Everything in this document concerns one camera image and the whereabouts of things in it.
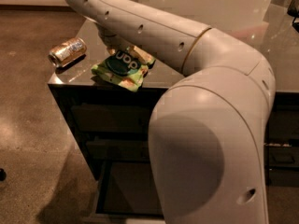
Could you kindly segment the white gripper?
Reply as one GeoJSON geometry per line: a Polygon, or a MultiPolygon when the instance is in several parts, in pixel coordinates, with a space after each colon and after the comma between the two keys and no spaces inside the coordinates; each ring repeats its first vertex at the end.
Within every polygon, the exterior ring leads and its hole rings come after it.
{"type": "Polygon", "coordinates": [[[143,49],[137,47],[137,46],[130,46],[130,43],[120,37],[119,35],[116,35],[109,31],[107,28],[103,27],[100,24],[96,24],[98,35],[103,41],[103,43],[107,46],[107,52],[109,55],[114,55],[117,52],[117,49],[119,50],[126,50],[128,53],[137,58],[142,63],[154,63],[155,58],[148,54],[143,49]]]}

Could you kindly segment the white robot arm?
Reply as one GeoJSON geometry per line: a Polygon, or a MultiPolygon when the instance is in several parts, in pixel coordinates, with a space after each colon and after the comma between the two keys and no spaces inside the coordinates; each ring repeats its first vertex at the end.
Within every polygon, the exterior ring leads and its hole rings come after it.
{"type": "Polygon", "coordinates": [[[263,140],[273,70],[256,49],[198,21],[130,0],[65,0],[184,78],[158,101],[149,157],[166,224],[269,224],[263,140]]]}

